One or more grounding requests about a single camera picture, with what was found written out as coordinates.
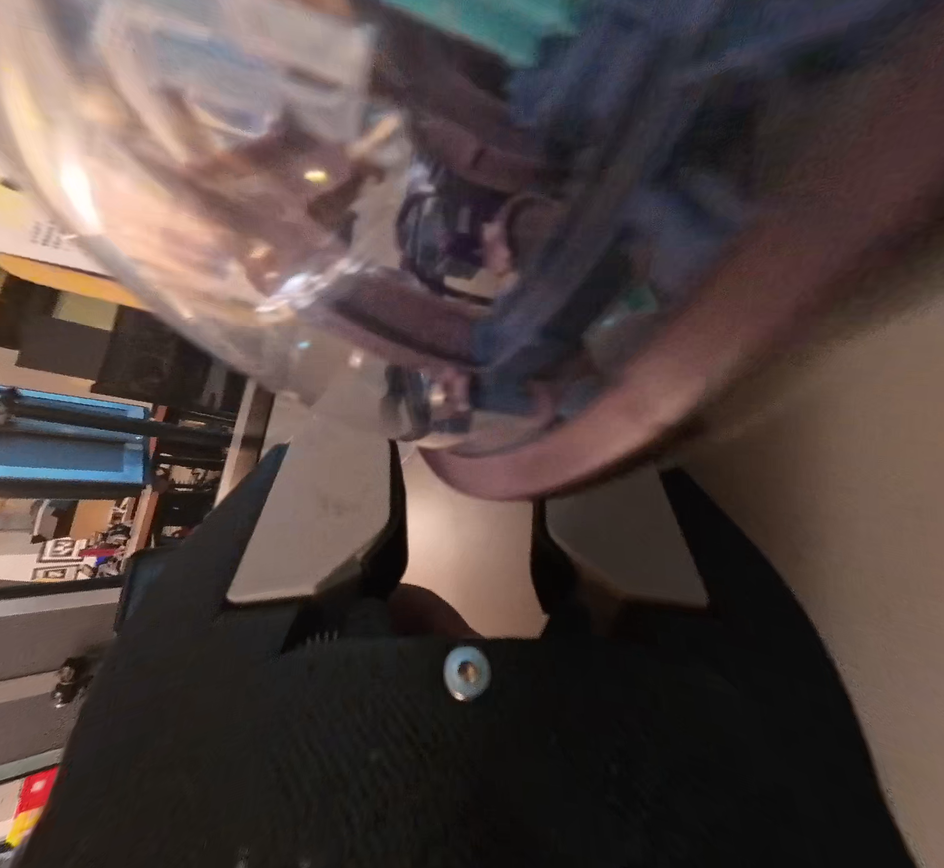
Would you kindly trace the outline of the clear plastic maze ball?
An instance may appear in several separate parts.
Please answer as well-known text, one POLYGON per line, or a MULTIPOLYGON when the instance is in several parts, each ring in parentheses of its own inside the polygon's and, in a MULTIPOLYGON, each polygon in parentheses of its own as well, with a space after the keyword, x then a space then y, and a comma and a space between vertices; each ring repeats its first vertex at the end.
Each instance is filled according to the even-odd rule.
POLYGON ((942 284, 942 0, 2 0, 2 158, 266 388, 518 500, 942 284))

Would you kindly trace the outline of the large glass window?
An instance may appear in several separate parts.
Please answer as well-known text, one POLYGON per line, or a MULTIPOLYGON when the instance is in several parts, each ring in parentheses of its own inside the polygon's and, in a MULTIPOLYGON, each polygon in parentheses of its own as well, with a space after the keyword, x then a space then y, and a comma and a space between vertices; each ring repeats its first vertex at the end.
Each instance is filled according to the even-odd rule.
POLYGON ((124 430, 147 408, 3 386, 1 496, 119 500, 149 480, 149 438, 124 430))

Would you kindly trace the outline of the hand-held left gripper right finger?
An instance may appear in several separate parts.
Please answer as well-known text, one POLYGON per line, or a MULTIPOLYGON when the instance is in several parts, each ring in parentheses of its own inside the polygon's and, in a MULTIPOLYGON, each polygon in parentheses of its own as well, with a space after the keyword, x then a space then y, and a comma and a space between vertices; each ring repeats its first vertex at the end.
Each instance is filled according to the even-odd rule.
POLYGON ((657 469, 533 502, 530 572, 546 616, 570 602, 686 611, 709 602, 657 469))

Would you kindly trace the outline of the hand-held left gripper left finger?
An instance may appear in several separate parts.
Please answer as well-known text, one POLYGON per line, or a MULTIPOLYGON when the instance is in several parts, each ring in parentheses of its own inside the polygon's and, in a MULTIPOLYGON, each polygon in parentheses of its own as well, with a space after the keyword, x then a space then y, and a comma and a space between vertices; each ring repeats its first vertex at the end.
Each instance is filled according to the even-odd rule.
POLYGON ((366 575, 406 501, 396 442, 357 408, 355 396, 324 396, 288 439, 228 604, 312 599, 366 575))

